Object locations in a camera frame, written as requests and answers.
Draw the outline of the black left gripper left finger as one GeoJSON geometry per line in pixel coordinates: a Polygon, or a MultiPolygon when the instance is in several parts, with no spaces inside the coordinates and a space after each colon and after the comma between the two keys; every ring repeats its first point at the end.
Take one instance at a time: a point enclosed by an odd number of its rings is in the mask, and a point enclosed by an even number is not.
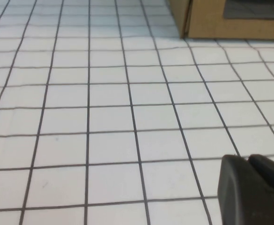
{"type": "Polygon", "coordinates": [[[274,189],[248,159],[222,157],[217,193],[224,225],[274,225],[274,189]]]}

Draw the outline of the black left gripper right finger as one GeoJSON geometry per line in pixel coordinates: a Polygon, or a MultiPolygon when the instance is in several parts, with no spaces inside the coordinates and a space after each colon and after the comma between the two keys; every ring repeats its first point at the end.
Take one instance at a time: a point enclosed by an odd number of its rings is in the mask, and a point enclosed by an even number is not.
{"type": "Polygon", "coordinates": [[[254,154],[249,156],[248,162],[263,180],[274,189],[274,161],[263,155],[254,154]]]}

